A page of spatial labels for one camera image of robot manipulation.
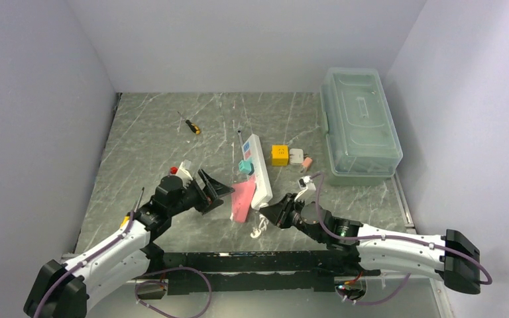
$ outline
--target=marble tabletop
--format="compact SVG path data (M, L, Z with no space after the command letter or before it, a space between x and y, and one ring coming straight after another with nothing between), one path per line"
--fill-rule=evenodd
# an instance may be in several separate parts
M238 171L243 158L237 129L243 139L260 137L274 194L270 204L285 193L298 191L302 176L298 165L270 165L273 144L301 148L313 158L310 172L326 167L319 137L318 93L124 93L101 159L95 186L76 253L108 237L120 226L135 204L141 187L149 198L171 166L188 159L190 171L203 168L212 178L231 185L243 182ZM177 114L191 119L202 130L195 135ZM156 240L167 252L229 252L268 250L321 250L294 228L269 225L257 238L256 211L246 223L229 219L231 197L202 216L193 209L175 216L171 228ZM404 231L400 197L393 179L374 187L333 187L325 184L320 203L333 215Z

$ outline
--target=wall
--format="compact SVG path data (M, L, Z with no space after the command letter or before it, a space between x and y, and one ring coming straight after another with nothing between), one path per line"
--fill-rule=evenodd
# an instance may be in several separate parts
M384 75L425 0L68 0L117 91L318 91Z
M494 276L457 317L509 317L509 1L428 1L384 81L421 233L463 231Z
M115 92L63 1L0 0L0 317L71 249Z

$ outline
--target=green translucent container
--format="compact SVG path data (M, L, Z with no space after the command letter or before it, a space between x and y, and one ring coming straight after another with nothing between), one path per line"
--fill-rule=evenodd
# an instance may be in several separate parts
M403 152L376 70L329 69L318 113L328 183L373 186L393 176Z

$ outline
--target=power strip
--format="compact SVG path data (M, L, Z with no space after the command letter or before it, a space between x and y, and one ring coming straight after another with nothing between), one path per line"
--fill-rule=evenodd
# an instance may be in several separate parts
M268 202L272 199L270 178L268 178L268 171L266 171L266 163L264 162L259 137L252 134L243 144L242 151L243 160L250 158L254 167L254 173L251 177L254 178L256 189L254 190L251 207L258 211L261 207L268 205Z

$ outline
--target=screwdriver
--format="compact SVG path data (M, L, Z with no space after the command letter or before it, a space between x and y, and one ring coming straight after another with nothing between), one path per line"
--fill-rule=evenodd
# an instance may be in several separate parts
M198 128L198 126L196 126L196 124L194 124L191 121L189 121L188 119L184 118L179 111L177 111L177 113L180 115L180 118L182 118L184 120L184 122L190 127L190 130L193 133L200 134L200 128Z

